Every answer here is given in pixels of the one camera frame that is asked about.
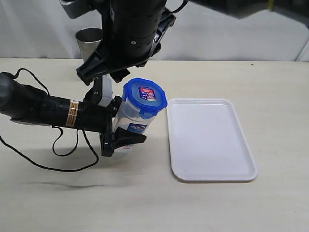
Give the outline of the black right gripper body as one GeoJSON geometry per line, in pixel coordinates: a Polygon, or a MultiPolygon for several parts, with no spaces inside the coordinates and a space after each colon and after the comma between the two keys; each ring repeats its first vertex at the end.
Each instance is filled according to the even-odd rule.
{"type": "Polygon", "coordinates": [[[127,31],[117,35],[104,32],[96,50],[76,69],[78,77],[89,85],[96,77],[110,74],[119,83],[130,74],[128,68],[145,66],[160,51],[161,40],[176,16],[163,14],[150,21],[150,17],[142,22],[130,20],[127,31]]]}

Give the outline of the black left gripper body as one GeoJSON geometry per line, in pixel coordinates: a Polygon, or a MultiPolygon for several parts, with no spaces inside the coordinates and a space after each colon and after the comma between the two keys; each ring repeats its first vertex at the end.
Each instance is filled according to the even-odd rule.
{"type": "Polygon", "coordinates": [[[112,110],[112,101],[107,107],[98,105],[99,102],[99,79],[96,77],[93,86],[83,99],[81,111],[81,125],[86,131],[98,132],[101,145],[101,155],[111,157],[114,153],[112,119],[116,114],[112,110]]]}

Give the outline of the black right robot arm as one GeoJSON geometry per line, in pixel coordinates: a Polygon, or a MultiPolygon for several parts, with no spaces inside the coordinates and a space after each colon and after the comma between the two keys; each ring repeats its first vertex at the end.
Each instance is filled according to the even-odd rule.
{"type": "MultiPolygon", "coordinates": [[[[307,0],[196,0],[195,3],[238,19],[270,10],[309,24],[307,0]]],[[[145,66],[160,51],[162,37],[187,1],[173,11],[166,7],[165,0],[83,0],[81,4],[82,13],[98,11],[102,23],[102,41],[76,70],[78,77],[89,85],[105,74],[119,83],[129,75],[128,68],[145,66]]]]}

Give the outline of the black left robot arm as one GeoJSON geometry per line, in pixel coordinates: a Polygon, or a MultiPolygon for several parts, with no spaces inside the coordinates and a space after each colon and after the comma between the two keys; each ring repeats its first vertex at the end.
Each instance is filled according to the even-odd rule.
{"type": "Polygon", "coordinates": [[[9,72],[0,74],[0,112],[16,123],[72,128],[98,132],[101,154],[111,157],[125,145],[141,144],[146,136],[118,127],[112,130],[112,119],[120,107],[120,97],[107,107],[89,99],[74,101],[51,96],[45,91],[16,81],[9,72]]]}

